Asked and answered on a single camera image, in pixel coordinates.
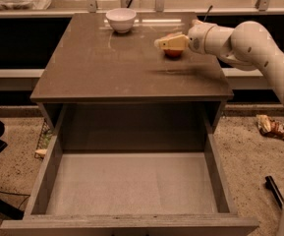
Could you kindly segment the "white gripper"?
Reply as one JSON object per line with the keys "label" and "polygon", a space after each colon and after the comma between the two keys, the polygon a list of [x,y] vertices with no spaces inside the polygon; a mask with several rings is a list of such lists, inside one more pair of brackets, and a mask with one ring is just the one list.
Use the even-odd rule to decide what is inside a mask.
{"label": "white gripper", "polygon": [[188,36],[184,34],[170,34],[154,41],[154,46],[161,50],[185,50],[189,48],[198,54],[205,54],[205,40],[214,24],[204,23],[198,19],[192,20],[192,27]]}

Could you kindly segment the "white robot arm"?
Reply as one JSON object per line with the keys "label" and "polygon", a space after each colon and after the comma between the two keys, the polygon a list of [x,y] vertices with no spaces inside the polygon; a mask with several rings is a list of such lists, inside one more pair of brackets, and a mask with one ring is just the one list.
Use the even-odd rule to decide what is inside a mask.
{"label": "white robot arm", "polygon": [[[284,53],[268,30],[257,22],[244,22],[225,28],[193,21],[187,34],[172,33],[154,41],[162,50],[212,54],[241,70],[258,69],[284,106]],[[284,207],[276,236],[284,236]]]}

